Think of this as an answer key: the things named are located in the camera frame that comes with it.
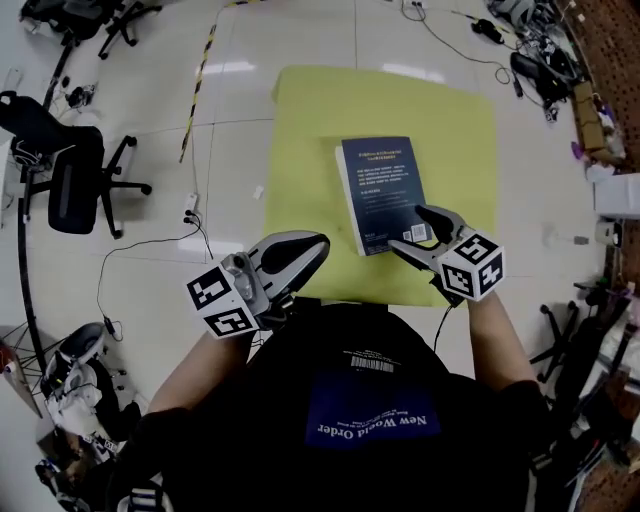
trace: black office chair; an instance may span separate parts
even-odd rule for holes
[[[151,194],[151,186],[145,183],[112,180],[114,174],[122,172],[118,162],[124,148],[137,144],[135,137],[127,135],[103,169],[104,146],[100,130],[94,126],[65,126],[33,98],[17,96],[14,91],[0,93],[0,126],[38,152],[51,155],[51,180],[33,184],[29,193],[50,191],[49,225],[57,231],[91,233],[98,197],[102,197],[109,230],[117,240],[122,237],[122,231],[114,225],[111,189],[139,188],[143,194]]]
[[[107,40],[98,53],[104,60],[109,56],[106,49],[118,33],[129,46],[135,46],[138,41],[127,33],[129,24],[150,12],[162,10],[162,6],[145,7],[136,1],[124,14],[117,16],[124,7],[120,0],[27,0],[20,10],[20,17],[48,23],[54,31],[68,34],[76,41],[91,39],[102,25],[111,22],[107,27]]]

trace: electrical outlet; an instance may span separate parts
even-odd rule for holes
[[[427,7],[427,2],[424,0],[401,0],[404,8],[405,9],[409,9],[410,7],[422,7],[423,9],[426,9]]]
[[[182,217],[186,215],[186,211],[189,210],[192,213],[196,213],[196,204],[198,204],[198,194],[189,194],[184,201],[184,209],[182,210]]]

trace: yellow and black tape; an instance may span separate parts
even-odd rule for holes
[[[240,0],[239,2],[231,2],[224,6],[223,9],[227,7],[236,7],[237,5],[244,4],[257,4],[260,2],[265,2],[266,0]],[[187,122],[187,133],[184,135],[184,139],[182,140],[182,150],[180,153],[180,163],[184,159],[184,154],[187,151],[187,146],[189,145],[189,136],[191,135],[191,129],[193,127],[193,118],[196,114],[196,103],[198,102],[198,93],[200,92],[200,87],[202,87],[202,75],[204,73],[204,67],[207,65],[207,60],[209,59],[209,50],[213,45],[213,39],[216,33],[217,24],[214,24],[209,31],[209,37],[207,39],[207,44],[204,47],[204,53],[202,55],[202,62],[200,63],[200,69],[198,70],[198,77],[196,78],[196,89],[193,93],[193,103],[191,104],[191,112],[189,113],[189,121]]]

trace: white box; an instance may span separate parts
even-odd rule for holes
[[[596,183],[595,209],[603,217],[640,219],[640,174],[620,174]]]

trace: book cover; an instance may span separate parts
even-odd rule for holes
[[[390,239],[431,239],[430,227],[415,213],[425,200],[409,137],[343,140],[336,160],[358,254],[388,251]]]

